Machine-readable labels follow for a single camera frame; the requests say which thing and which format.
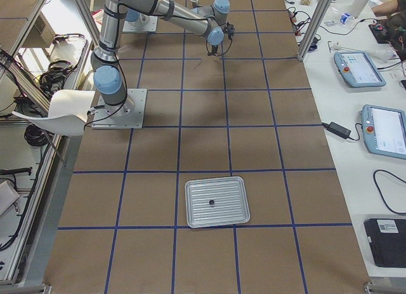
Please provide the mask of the white plastic chair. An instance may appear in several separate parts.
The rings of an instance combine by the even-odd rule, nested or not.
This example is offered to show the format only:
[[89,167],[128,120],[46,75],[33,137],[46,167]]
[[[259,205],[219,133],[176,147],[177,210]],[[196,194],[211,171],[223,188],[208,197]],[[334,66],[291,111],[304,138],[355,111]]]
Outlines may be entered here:
[[51,98],[47,117],[12,114],[30,121],[42,130],[70,137],[82,136],[95,91],[59,90]]

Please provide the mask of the black box with label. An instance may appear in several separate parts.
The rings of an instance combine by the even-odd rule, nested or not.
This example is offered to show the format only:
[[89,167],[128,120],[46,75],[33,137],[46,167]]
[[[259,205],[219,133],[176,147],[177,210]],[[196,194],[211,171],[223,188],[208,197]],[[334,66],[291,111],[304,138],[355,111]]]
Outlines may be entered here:
[[375,265],[405,268],[405,219],[371,218],[363,224]]

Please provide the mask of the blue teach pendant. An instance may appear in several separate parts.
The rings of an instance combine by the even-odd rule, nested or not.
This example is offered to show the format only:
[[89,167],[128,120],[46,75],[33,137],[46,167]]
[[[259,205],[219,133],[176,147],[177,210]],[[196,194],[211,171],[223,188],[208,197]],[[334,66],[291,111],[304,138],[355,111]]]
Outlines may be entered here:
[[383,87],[386,81],[363,51],[335,52],[334,63],[344,79],[352,88]]
[[404,111],[364,105],[361,120],[363,140],[370,153],[405,159]]

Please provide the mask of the aluminium frame post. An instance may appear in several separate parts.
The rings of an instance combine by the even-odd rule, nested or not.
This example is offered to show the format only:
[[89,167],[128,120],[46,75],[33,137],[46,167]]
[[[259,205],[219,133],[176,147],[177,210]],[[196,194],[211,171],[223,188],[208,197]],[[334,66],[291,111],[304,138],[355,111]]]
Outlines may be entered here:
[[331,0],[318,1],[315,11],[311,17],[309,26],[305,32],[304,38],[302,39],[301,44],[299,46],[297,55],[297,59],[299,61],[302,62],[305,59],[305,55],[308,53],[308,50],[313,42],[313,38],[315,37],[315,34],[317,33],[318,28],[320,27],[322,19],[324,18],[324,15],[327,12],[330,3]]

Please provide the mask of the black power adapter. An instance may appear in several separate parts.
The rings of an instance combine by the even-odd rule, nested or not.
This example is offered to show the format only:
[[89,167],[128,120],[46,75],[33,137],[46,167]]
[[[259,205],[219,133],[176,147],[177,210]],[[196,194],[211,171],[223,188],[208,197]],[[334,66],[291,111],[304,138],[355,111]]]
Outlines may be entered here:
[[328,124],[327,130],[343,139],[350,137],[351,131],[337,123],[331,122]]

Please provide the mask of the person at desk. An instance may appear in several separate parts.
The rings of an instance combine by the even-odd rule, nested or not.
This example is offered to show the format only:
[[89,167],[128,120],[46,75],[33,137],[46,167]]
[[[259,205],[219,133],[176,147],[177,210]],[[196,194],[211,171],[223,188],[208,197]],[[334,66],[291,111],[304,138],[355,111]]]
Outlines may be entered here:
[[390,0],[371,8],[377,17],[386,17],[383,22],[386,39],[401,61],[405,60],[405,0]]

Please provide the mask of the upper blue teach pendant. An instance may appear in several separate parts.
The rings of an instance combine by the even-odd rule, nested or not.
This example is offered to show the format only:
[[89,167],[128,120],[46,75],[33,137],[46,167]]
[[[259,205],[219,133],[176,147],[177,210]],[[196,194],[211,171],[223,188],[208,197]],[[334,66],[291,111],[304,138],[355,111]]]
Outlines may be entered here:
[[383,87],[386,81],[363,51],[335,52],[334,63],[344,79],[352,88]]

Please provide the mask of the lower blue teach pendant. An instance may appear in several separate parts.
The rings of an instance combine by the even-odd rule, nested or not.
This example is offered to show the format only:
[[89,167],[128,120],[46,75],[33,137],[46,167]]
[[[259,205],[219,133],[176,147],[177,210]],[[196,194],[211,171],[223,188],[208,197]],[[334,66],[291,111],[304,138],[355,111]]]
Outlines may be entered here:
[[404,111],[364,105],[361,120],[363,140],[370,153],[405,159]]

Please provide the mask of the ribbed metal tray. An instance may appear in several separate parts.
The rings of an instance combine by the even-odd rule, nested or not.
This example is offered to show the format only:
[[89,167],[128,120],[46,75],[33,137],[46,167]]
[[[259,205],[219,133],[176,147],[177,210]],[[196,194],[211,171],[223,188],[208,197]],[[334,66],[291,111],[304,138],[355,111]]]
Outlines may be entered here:
[[245,183],[238,176],[188,181],[185,203],[187,224],[194,229],[244,224],[251,218]]

